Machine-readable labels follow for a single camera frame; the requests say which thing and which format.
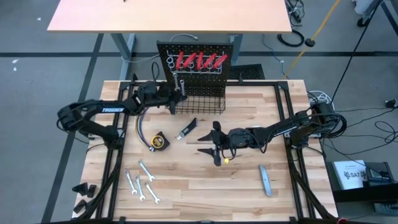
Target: yellow pole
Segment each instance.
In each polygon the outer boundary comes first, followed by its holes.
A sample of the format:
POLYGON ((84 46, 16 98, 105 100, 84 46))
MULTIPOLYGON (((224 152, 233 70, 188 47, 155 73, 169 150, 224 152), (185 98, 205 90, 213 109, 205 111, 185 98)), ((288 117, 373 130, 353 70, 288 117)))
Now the yellow pole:
MULTIPOLYGON (((326 22, 328 21, 331 13, 336 9, 337 5, 340 3, 341 0, 336 0, 336 2, 334 3, 334 5, 331 7, 331 9, 329 10, 328 14, 326 15, 326 17, 324 18, 321 26, 318 28, 317 32, 312 36, 311 40, 315 40, 315 38, 317 37, 317 35, 321 32, 321 30, 323 29, 323 27, 325 26, 326 22)), ((287 70, 287 72, 285 72, 284 75, 284 79, 287 78, 287 75, 290 73, 290 71, 296 66, 297 62, 299 61, 300 57, 308 50, 308 47, 306 46, 304 48, 303 51, 301 51, 301 53, 294 59, 292 65, 289 67, 289 69, 287 70)))

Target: tape measure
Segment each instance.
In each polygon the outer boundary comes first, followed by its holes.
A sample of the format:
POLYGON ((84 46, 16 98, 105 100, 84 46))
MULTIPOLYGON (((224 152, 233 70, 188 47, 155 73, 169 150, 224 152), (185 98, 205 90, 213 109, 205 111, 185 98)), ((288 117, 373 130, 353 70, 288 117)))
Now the tape measure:
POLYGON ((155 148, 155 151, 162 151, 170 145, 169 141, 166 139, 162 131, 152 137, 152 140, 150 140, 150 144, 153 148, 155 148))

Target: wrench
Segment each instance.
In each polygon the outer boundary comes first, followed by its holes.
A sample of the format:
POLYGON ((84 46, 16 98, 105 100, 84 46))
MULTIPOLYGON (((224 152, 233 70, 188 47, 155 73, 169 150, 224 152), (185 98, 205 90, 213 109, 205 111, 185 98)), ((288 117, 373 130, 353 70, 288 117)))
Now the wrench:
POLYGON ((153 182, 155 177, 150 174, 150 172, 147 170, 147 168, 144 165, 144 162, 142 160, 138 161, 138 164, 144 169, 145 173, 147 173, 148 177, 149 177, 149 181, 153 182))
POLYGON ((140 194, 139 200, 143 201, 145 199, 145 195, 144 195, 144 193, 142 193, 141 183, 139 181, 139 176, 136 176, 136 181, 137 181, 137 185, 138 185, 138 191, 139 191, 139 194, 140 194))
POLYGON ((136 190, 136 188, 134 187, 134 184, 132 184, 132 180, 130 177, 130 171, 129 170, 125 170, 124 173, 126 174, 127 179, 129 180, 130 183, 130 187, 131 187, 131 193, 133 195, 136 195, 138 193, 138 191, 136 190))
POLYGON ((148 188, 150 194, 153 196, 153 198, 155 199, 155 203, 159 204, 159 202, 161 202, 161 199, 158 198, 155 194, 155 192, 151 189, 151 187, 149 186, 148 182, 145 182, 145 187, 148 188))
POLYGON ((183 96, 185 96, 185 86, 184 86, 185 82, 184 82, 184 80, 180 80, 180 84, 181 84, 181 94, 183 96))
POLYGON ((175 84, 174 90, 177 91, 177 90, 180 89, 180 87, 178 86, 178 80, 177 80, 178 75, 177 75, 177 73, 173 73, 173 77, 174 77, 174 84, 175 84))

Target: red handle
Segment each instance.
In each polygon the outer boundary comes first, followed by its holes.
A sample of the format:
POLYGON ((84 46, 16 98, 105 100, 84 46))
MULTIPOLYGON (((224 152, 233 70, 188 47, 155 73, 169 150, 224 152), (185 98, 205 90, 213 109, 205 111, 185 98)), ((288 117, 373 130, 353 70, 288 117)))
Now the red handle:
POLYGON ((220 57, 220 58, 216 61, 216 63, 214 63, 213 68, 218 68, 218 66, 221 65, 221 64, 225 61, 225 59, 226 59, 227 57, 228 57, 227 55, 223 55, 222 57, 220 57))
POLYGON ((183 56, 184 56, 184 52, 180 52, 180 54, 178 55, 177 63, 175 64, 175 68, 176 68, 177 70, 180 69, 180 65, 181 65, 182 57, 183 57, 183 56))
POLYGON ((205 62, 205 64, 203 65, 203 67, 207 68, 207 66, 209 66, 209 64, 214 61, 214 59, 217 57, 217 54, 214 53, 212 54, 205 62))
POLYGON ((193 53, 189 56, 189 58, 184 62, 184 68, 186 68, 193 61, 196 55, 196 53, 193 53))
POLYGON ((197 60, 197 70, 200 70, 201 61, 203 60, 203 52, 199 53, 198 60, 197 60))

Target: gray floor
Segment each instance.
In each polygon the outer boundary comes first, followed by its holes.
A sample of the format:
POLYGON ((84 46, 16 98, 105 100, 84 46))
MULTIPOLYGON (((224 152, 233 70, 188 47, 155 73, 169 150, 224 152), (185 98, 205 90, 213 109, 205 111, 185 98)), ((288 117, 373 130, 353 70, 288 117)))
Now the gray floor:
MULTIPOLYGON (((306 15, 299 29, 310 37, 318 29, 334 1, 305 0, 306 15)), ((391 3, 386 2, 392 10, 391 3)), ((0 0, 0 55, 10 52, 92 52, 96 34, 49 34, 46 28, 58 1, 0 0)), ((317 37, 314 52, 350 52, 354 49, 362 28, 356 27, 360 17, 350 1, 342 1, 317 37)), ((173 34, 137 34, 135 52, 156 52, 156 40, 169 40, 173 34)), ((203 42, 226 42, 224 34, 197 34, 203 42)), ((190 40, 179 37, 179 40, 190 40)), ((280 44, 275 35, 266 35, 266 44, 276 52, 299 52, 280 44)), ((261 34, 245 34, 241 51, 269 51, 261 44, 261 34)), ((398 51, 398 36, 383 10, 379 9, 358 51, 398 51)), ((117 52, 108 34, 100 52, 117 52)), ((285 70, 294 57, 279 57, 285 70)), ((343 73, 348 57, 303 57, 290 77, 304 79, 308 90, 333 93, 343 73)), ((77 101, 88 68, 89 57, 0 57, 0 217, 4 223, 38 223, 42 219, 50 188, 55 177, 67 135, 55 127, 56 112, 77 101)), ((150 63, 133 65, 132 72, 140 79, 150 78, 150 63)), ((261 63, 267 79, 280 79, 280 64, 273 57, 240 57, 240 65, 261 63)), ((86 99, 98 98, 104 80, 119 78, 119 57, 97 59, 86 99)), ((396 57, 355 57, 336 96, 337 110, 380 107, 386 99, 397 94, 398 59, 396 57)), ((378 114, 380 111, 344 113, 348 123, 378 114)), ((373 119, 347 130, 348 134, 386 136, 373 123, 381 120, 398 127, 396 112, 373 119)), ((371 138, 338 138, 336 147, 343 152, 355 152, 382 144, 371 138)), ((65 178, 55 206, 52 221, 68 220, 75 194, 71 187, 79 183, 85 159, 86 145, 75 141, 65 178)), ((325 149, 327 161, 346 160, 325 149)), ((389 163, 398 177, 396 144, 376 151, 352 156, 368 162, 389 163)), ((341 216, 352 218, 372 213, 363 203, 340 204, 341 216)), ((398 218, 370 216, 358 219, 367 222, 397 223, 398 218)))

